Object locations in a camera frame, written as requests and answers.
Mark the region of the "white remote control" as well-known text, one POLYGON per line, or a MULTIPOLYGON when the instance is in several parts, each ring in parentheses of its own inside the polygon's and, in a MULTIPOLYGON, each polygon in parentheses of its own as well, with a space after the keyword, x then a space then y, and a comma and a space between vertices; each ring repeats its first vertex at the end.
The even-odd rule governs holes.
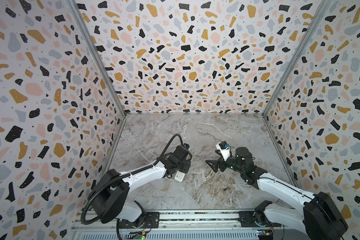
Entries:
POLYGON ((175 174, 175 180, 178 182, 182 182, 184 177, 185 177, 185 173, 181 172, 181 171, 177 171, 175 174))

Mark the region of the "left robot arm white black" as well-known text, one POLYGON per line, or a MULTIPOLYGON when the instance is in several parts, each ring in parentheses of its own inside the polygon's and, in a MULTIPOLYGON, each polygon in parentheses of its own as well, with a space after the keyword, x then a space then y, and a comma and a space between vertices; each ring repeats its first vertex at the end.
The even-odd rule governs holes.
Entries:
POLYGON ((130 222, 133 228, 141 227, 147 212, 137 201, 128 203, 128 195, 163 178, 174 177, 181 182, 191 166, 189 147, 188 144, 179 145, 173 153, 164 154, 155 162, 132 171, 107 171, 88 196, 88 203, 81 213, 81 223, 89 225, 100 221, 105 224, 117 219, 130 222))

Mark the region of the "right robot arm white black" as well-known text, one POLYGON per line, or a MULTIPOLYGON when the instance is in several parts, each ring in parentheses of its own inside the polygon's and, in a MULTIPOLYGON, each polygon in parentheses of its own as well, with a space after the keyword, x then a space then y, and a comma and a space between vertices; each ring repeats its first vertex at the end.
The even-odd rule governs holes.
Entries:
POLYGON ((263 201, 253 213, 254 223, 259 227, 281 224, 307 235, 311 240, 341 240, 348 225, 332 198, 323 192, 314 194, 294 187, 254 164, 254 157, 245 147, 232 153, 228 144, 217 145, 218 160, 207 160, 216 173, 230 169, 240 173, 247 185, 267 192, 288 207, 271 201, 263 201))

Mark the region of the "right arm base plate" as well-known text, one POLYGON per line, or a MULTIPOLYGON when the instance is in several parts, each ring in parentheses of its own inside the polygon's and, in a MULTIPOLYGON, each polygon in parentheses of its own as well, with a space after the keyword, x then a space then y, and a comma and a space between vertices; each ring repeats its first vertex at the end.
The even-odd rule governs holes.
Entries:
POLYGON ((268 207, 273 202, 271 201, 263 201, 259 204, 254 210, 246 210, 246 211, 239 211, 239 218, 238 221, 241 224, 242 228, 270 228, 274 227, 281 227, 281 224, 272 223, 269 221, 265 216, 265 208, 268 207))

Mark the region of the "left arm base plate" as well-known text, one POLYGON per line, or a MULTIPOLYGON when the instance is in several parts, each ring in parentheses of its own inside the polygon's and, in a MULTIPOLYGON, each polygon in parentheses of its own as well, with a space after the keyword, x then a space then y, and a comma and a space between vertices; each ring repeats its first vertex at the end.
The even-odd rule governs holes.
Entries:
POLYGON ((137 218, 134 222, 121 220, 119 223, 120 229, 157 229, 159 227, 160 212, 145 212, 137 218))

